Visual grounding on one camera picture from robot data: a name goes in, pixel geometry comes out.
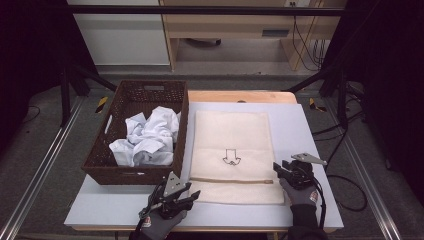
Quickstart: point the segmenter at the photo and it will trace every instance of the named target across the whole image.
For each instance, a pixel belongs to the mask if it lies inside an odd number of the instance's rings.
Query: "brown basket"
[[[116,139],[126,138],[125,119],[140,112],[143,112],[147,119],[153,109],[158,106],[172,108],[176,113],[181,112],[172,164],[170,166],[118,167],[109,144]],[[116,90],[94,145],[81,168],[101,185],[156,185],[163,177],[168,177],[171,171],[180,177],[187,134],[187,118],[186,82],[122,81]]]

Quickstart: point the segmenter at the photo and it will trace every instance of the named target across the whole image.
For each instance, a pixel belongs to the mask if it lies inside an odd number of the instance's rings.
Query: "black glove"
[[[280,185],[283,187],[284,191],[286,191],[292,206],[299,204],[316,205],[318,193],[315,186],[310,186],[303,190],[296,190],[290,186],[284,178],[280,178]]]
[[[163,219],[158,210],[150,212],[141,227],[141,233],[151,240],[163,240],[187,216],[187,211],[181,211],[172,219]]]

